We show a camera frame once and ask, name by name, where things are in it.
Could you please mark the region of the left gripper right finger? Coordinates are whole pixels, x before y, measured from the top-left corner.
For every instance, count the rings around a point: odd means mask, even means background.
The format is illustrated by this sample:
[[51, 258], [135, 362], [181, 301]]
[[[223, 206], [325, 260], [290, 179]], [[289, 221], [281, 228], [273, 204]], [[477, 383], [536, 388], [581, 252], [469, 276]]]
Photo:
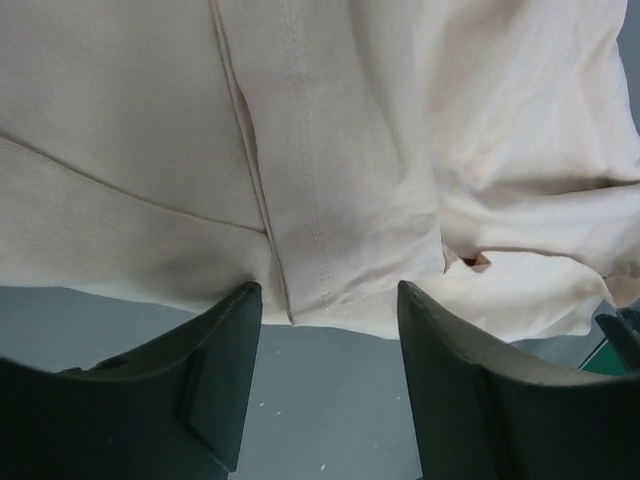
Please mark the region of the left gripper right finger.
[[635, 479], [639, 372], [559, 366], [460, 319], [410, 282], [397, 319], [426, 479]]

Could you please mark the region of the beige t-shirt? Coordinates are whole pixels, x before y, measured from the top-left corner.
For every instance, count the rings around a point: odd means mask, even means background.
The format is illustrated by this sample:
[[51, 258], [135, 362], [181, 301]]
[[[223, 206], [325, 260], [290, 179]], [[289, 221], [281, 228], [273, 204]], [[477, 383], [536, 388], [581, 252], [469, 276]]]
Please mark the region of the beige t-shirt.
[[507, 342], [639, 297], [623, 1], [5, 1], [1, 282]]

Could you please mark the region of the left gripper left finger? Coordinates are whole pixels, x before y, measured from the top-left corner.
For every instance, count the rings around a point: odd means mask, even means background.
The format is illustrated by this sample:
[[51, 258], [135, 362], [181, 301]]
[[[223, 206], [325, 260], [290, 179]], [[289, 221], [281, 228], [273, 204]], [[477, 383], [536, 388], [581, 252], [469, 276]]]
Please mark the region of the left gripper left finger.
[[5, 479], [226, 479], [237, 470], [261, 332], [248, 282], [95, 367], [1, 362]]

